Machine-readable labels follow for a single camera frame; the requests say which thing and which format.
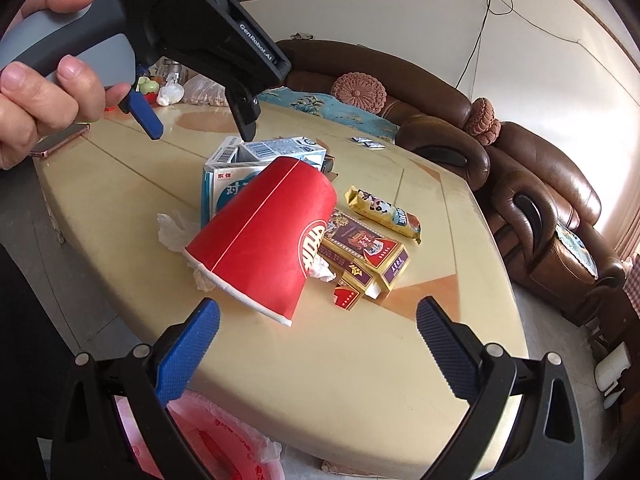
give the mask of paper cup rim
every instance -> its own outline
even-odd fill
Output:
[[[245,305],[250,306],[252,309],[257,310],[261,314],[264,314],[265,316],[268,316],[271,319],[274,319],[285,326],[291,326],[291,320],[289,318],[283,316],[282,314],[278,314],[277,312],[274,312],[270,308],[265,307],[263,304],[258,303],[254,299],[247,296],[244,292],[241,292],[240,290],[236,289],[230,283],[227,283],[225,280],[220,278],[220,276],[218,276],[217,274],[207,269],[207,267],[204,266],[203,263],[201,263],[196,258],[194,258],[191,255],[191,253],[187,251],[187,249],[184,249],[182,254],[184,254],[185,258],[187,258],[187,261],[189,262],[190,267],[193,267],[193,269],[199,270],[204,276],[206,276],[213,283],[215,283],[216,286],[218,286],[219,288],[221,288],[222,290],[224,290],[225,292],[227,292],[228,294],[236,298],[236,300],[241,301]]]

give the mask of barcode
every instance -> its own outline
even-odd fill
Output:
[[[231,162],[231,158],[233,157],[235,152],[236,152],[235,146],[227,146],[225,148],[225,151],[222,152],[222,154],[218,157],[217,162],[222,162],[222,163]]]
[[[254,153],[258,158],[266,158],[268,156],[277,155],[269,146],[265,146],[264,144],[254,144],[252,146],[254,149]]]

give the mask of red trash bag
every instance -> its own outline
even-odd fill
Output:
[[[122,425],[141,469],[158,478],[158,469],[126,397],[117,402]],[[225,412],[207,397],[185,390],[167,404],[180,432],[216,480],[284,480],[282,446]]]

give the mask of smartphone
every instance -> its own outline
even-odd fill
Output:
[[[72,124],[66,130],[42,137],[33,147],[29,155],[37,156],[38,158],[46,158],[58,148],[61,148],[70,140],[75,139],[77,136],[84,134],[88,130],[88,124]]]

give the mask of yellow snack wrapper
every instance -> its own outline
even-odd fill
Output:
[[[416,216],[353,186],[344,197],[349,208],[364,218],[420,243],[420,221]]]

